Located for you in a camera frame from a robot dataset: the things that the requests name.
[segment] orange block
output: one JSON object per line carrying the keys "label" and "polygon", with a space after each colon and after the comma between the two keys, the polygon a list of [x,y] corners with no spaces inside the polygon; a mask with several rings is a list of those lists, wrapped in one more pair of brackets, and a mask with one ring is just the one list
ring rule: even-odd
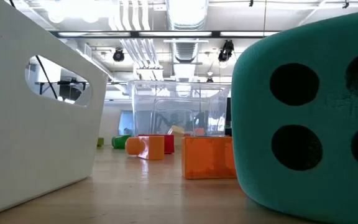
{"label": "orange block", "polygon": [[232,137],[184,137],[181,166],[186,179],[237,178]]}
{"label": "orange block", "polygon": [[164,159],[164,136],[139,136],[128,138],[125,143],[128,155],[148,160]]}

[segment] black spotlight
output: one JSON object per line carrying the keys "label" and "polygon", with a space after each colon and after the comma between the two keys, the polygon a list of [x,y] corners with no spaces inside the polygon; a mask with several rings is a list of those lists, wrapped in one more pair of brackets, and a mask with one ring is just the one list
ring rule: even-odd
{"label": "black spotlight", "polygon": [[232,40],[226,40],[219,53],[218,60],[220,62],[226,62],[231,57],[231,53],[234,51],[234,44]]}
{"label": "black spotlight", "polygon": [[112,59],[114,59],[115,62],[121,62],[124,60],[124,53],[122,52],[122,49],[116,49],[116,53],[112,56]]}

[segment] red block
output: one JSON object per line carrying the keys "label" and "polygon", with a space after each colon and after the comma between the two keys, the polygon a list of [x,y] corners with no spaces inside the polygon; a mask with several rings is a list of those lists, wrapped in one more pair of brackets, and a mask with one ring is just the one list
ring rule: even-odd
{"label": "red block", "polygon": [[171,134],[140,134],[139,136],[163,136],[164,137],[164,153],[172,154],[175,152],[175,138]]}

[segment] transparent acrylic box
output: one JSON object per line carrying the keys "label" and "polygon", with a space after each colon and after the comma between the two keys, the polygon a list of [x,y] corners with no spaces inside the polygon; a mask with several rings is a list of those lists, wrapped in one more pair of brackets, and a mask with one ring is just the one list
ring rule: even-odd
{"label": "transparent acrylic box", "polygon": [[190,136],[224,136],[230,85],[133,80],[134,134],[168,134],[178,126]]}

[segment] wooden floor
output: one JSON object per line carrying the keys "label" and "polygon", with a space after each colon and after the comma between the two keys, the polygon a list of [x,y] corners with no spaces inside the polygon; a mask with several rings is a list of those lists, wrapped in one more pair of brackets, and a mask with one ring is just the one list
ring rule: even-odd
{"label": "wooden floor", "polygon": [[145,161],[98,149],[93,175],[0,213],[0,223],[311,223],[247,198],[236,179],[183,180],[180,153]]}

